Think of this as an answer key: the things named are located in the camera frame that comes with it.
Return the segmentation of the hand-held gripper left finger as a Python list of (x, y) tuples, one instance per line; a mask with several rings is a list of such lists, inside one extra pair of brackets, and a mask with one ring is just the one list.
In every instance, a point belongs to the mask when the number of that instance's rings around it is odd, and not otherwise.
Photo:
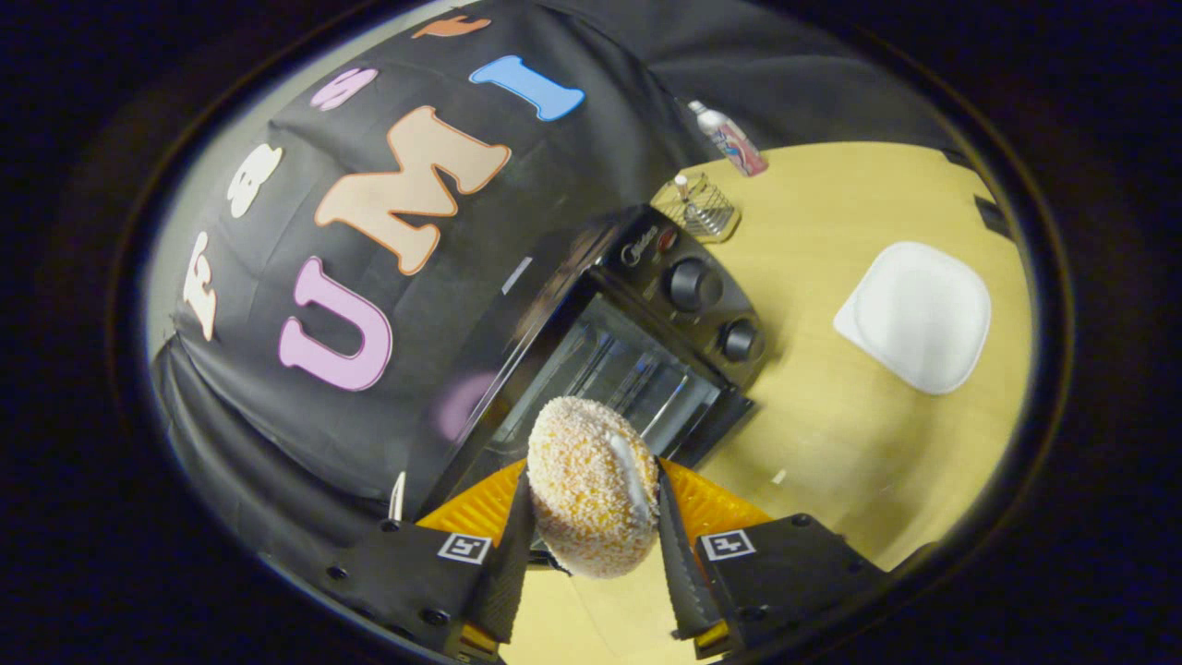
[(368, 622), (456, 661), (511, 641), (535, 537), (521, 462), (417, 522), (383, 519), (322, 571), (322, 589)]

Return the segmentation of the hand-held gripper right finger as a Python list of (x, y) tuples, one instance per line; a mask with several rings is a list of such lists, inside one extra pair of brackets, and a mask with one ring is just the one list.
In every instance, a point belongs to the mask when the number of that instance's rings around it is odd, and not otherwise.
[(889, 573), (810, 514), (774, 519), (661, 459), (661, 555), (680, 640), (700, 659), (797, 647)]

